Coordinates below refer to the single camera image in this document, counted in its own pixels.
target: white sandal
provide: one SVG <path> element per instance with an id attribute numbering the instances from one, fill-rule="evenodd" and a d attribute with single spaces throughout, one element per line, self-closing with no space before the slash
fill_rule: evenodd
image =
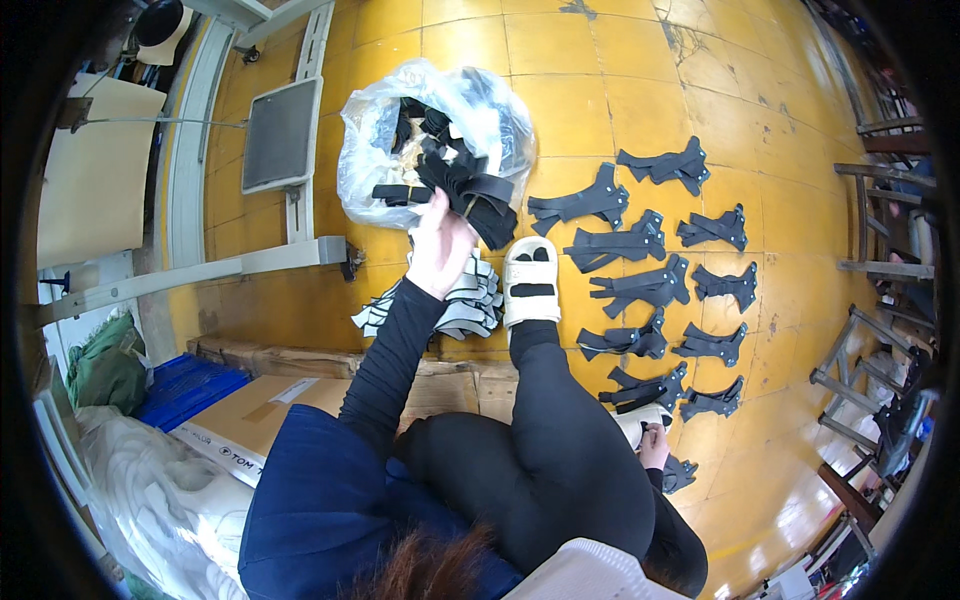
<path id="1" fill-rule="evenodd" d="M 543 248 L 547 260 L 534 260 L 534 252 Z M 521 254 L 527 254 L 531 260 L 517 260 Z M 557 296 L 557 249 L 550 240 L 531 235 L 517 240 L 503 259 L 503 324 L 509 331 L 511 327 L 527 321 L 560 321 L 560 304 Z M 518 284 L 546 284 L 553 286 L 553 294 L 547 296 L 514 296 L 512 291 Z"/>

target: yellow tile floor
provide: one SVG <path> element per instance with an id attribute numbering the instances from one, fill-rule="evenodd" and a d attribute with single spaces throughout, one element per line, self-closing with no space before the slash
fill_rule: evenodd
<path id="1" fill-rule="evenodd" d="M 743 375 L 741 408 L 729 419 L 704 414 L 677 421 L 670 433 L 674 453 L 700 465 L 696 483 L 671 501 L 708 550 L 702 597 L 732 597 L 796 559 L 835 519 L 838 500 L 816 467 L 827 460 L 846 469 L 857 461 L 817 424 L 828 398 L 806 379 L 839 332 L 846 307 L 875 301 L 861 275 L 834 268 L 855 239 L 851 185 L 831 164 L 862 161 L 863 147 L 825 41 L 798 0 L 587 0 L 585 6 L 588 12 L 559 0 L 337 0 L 323 65 L 315 226 L 318 235 L 345 234 L 367 261 L 350 285 L 335 268 L 315 268 L 199 286 L 196 328 L 268 344 L 348 351 L 369 344 L 348 317 L 402 276 L 408 246 L 403 231 L 345 218 L 335 191 L 344 131 L 338 112 L 352 90 L 404 60 L 470 64 L 510 82 L 530 109 L 538 140 L 527 195 L 580 190 L 621 148 L 636 156 L 676 152 L 698 135 L 712 172 L 700 197 L 676 181 L 637 183 L 623 167 L 616 176 L 631 194 L 625 222 L 647 207 L 662 213 L 667 249 L 689 258 L 691 273 L 697 264 L 718 275 L 739 275 L 752 261 L 759 267 L 757 302 L 745 314 L 730 297 L 694 298 L 669 306 L 664 328 L 677 343 L 687 323 L 711 333 L 732 331 L 741 321 L 750 327 L 735 368 L 711 358 L 687 361 L 685 384 L 700 391 L 724 389 Z M 238 120 L 252 96 L 293 81 L 303 27 L 304 20 L 268 38 L 256 64 L 230 54 L 215 118 Z M 210 137 L 208 259 L 285 241 L 282 193 L 239 193 L 243 140 L 242 132 L 223 128 Z M 737 203 L 747 217 L 745 253 L 718 242 L 684 249 L 672 235 L 691 211 L 715 218 Z M 517 236 L 531 234 L 531 224 L 524 210 Z M 562 247 L 576 228 L 607 227 L 587 217 L 554 227 L 549 237 Z M 503 253 L 487 252 L 497 269 Z M 620 259 L 595 275 L 658 266 L 652 258 Z M 588 363 L 574 344 L 581 327 L 600 332 L 643 324 L 652 311 L 636 302 L 625 317 L 609 320 L 602 301 L 589 299 L 588 279 L 562 258 L 561 341 L 588 390 L 614 389 L 606 376 L 618 364 L 643 377 L 681 360 L 668 353 L 660 361 L 630 356 L 621 363 L 601 355 Z M 871 340 L 856 343 L 868 348 Z M 445 359 L 508 358 L 502 328 L 487 340 L 442 339 L 431 350 Z M 848 420 L 870 426 L 862 416 Z"/>

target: cardboard box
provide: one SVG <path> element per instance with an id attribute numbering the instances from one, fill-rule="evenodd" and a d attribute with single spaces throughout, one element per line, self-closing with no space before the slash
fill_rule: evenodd
<path id="1" fill-rule="evenodd" d="M 349 379 L 262 375 L 170 432 L 240 481 L 256 487 L 293 404 L 340 414 Z"/>

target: clear plastic bag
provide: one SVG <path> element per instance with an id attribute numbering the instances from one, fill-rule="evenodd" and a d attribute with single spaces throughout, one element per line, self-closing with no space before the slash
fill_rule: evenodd
<path id="1" fill-rule="evenodd" d="M 400 98 L 409 96 L 444 112 L 463 134 L 475 156 L 489 158 L 488 173 L 514 184 L 516 210 L 537 156 L 533 123 L 510 86 L 490 71 L 462 67 L 441 73 L 428 60 L 412 59 L 366 89 L 354 91 L 344 109 L 344 146 L 337 164 L 337 194 L 356 223 L 385 228 L 414 227 L 420 215 L 413 206 L 386 206 L 372 198 L 389 180 L 396 160 L 394 144 Z"/>
<path id="2" fill-rule="evenodd" d="M 253 489 L 112 406 L 76 413 L 90 513 L 120 565 L 181 600 L 247 600 L 237 573 Z"/>

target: caster wheel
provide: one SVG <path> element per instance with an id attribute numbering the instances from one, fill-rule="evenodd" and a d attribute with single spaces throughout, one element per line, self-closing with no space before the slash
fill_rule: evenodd
<path id="1" fill-rule="evenodd" d="M 251 62 L 257 62 L 260 60 L 260 51 L 256 48 L 251 48 L 243 55 L 243 63 L 250 64 Z"/>

